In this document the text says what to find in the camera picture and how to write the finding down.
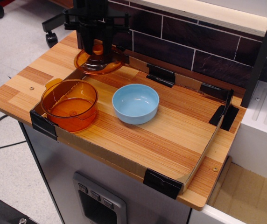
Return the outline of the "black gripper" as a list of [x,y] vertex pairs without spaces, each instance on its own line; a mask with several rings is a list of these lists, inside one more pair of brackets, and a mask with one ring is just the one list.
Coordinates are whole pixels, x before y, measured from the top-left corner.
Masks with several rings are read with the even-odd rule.
[[103,41],[104,62],[112,61],[112,40],[115,34],[129,32],[127,12],[113,9],[107,0],[75,0],[73,8],[63,11],[65,28],[77,31],[85,52],[93,54],[94,39]]

